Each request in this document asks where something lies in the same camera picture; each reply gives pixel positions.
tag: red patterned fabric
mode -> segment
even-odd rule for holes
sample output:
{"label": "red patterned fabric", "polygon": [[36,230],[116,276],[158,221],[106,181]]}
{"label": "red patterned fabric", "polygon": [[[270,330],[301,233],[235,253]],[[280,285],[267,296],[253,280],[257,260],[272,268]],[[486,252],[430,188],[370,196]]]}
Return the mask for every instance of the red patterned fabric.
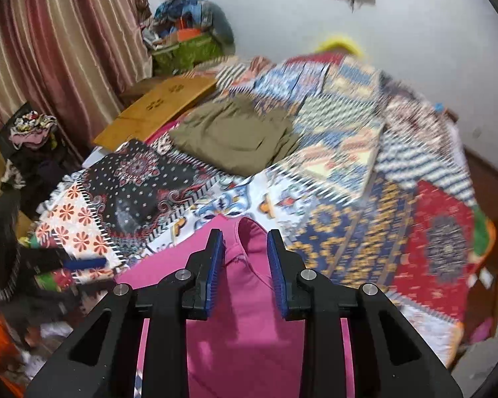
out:
{"label": "red patterned fabric", "polygon": [[157,129],[149,138],[146,139],[145,144],[150,145],[160,138],[164,133],[166,133],[172,127],[175,127],[179,121],[170,121],[164,124],[161,128]]}
{"label": "red patterned fabric", "polygon": [[419,181],[414,219],[390,289],[462,320],[471,270],[473,211],[429,182]]}
{"label": "red patterned fabric", "polygon": [[344,57],[345,57],[344,54],[337,54],[335,52],[322,52],[319,54],[299,55],[298,57],[290,58],[289,60],[286,61],[285,64],[313,61],[313,62],[322,62],[322,63],[339,65]]}

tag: metal screw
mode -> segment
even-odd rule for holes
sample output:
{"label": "metal screw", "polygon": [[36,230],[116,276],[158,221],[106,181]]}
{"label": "metal screw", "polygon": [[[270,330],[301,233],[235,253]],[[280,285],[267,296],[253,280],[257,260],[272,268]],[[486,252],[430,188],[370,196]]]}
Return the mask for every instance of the metal screw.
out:
{"label": "metal screw", "polygon": [[181,281],[188,280],[192,276],[189,270],[179,270],[175,273],[175,278]]}
{"label": "metal screw", "polygon": [[362,286],[362,290],[365,294],[369,296],[373,296],[378,293],[378,287],[376,287],[374,284],[367,283]]}
{"label": "metal screw", "polygon": [[313,280],[317,277],[317,273],[314,270],[302,270],[300,276],[305,280]]}
{"label": "metal screw", "polygon": [[113,289],[113,293],[117,296],[125,295],[129,291],[129,286],[127,284],[117,284]]}

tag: blue brush handle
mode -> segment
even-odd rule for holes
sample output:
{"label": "blue brush handle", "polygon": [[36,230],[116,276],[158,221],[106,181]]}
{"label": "blue brush handle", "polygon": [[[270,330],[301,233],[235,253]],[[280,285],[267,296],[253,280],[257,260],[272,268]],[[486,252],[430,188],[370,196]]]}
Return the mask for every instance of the blue brush handle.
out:
{"label": "blue brush handle", "polygon": [[88,260],[68,260],[67,262],[63,262],[62,266],[69,271],[77,271],[77,270],[89,270],[93,268],[101,268],[107,264],[107,259],[104,257],[100,257],[97,259],[88,259]]}

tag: bed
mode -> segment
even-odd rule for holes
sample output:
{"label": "bed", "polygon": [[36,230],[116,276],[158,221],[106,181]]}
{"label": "bed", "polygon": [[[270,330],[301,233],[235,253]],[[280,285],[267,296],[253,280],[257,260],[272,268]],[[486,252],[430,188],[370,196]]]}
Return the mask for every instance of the bed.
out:
{"label": "bed", "polygon": [[[214,76],[209,100],[246,94],[259,113],[288,110],[301,136],[294,157],[249,178],[229,175],[178,151],[169,128],[159,128],[146,145],[130,141],[61,185],[37,225],[38,243],[104,256],[105,268],[74,275],[88,282],[181,243],[218,214],[249,216],[279,229],[307,267],[335,283],[376,283],[448,366],[462,338],[468,278],[494,236],[446,109],[335,53],[278,65],[222,57],[185,76]],[[123,163],[133,160],[146,170],[139,194],[122,192],[135,178]],[[127,211],[118,209],[122,199]],[[136,226],[115,219],[126,213]],[[138,373],[135,396],[140,387]]]}

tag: yellow object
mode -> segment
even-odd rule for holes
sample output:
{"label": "yellow object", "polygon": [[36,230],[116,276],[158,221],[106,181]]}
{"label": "yellow object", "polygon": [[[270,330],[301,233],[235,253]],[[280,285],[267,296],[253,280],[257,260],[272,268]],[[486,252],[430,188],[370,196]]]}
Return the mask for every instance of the yellow object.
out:
{"label": "yellow object", "polygon": [[316,52],[336,51],[340,48],[356,58],[363,58],[364,53],[360,47],[352,39],[344,36],[334,36],[325,40],[317,47]]}

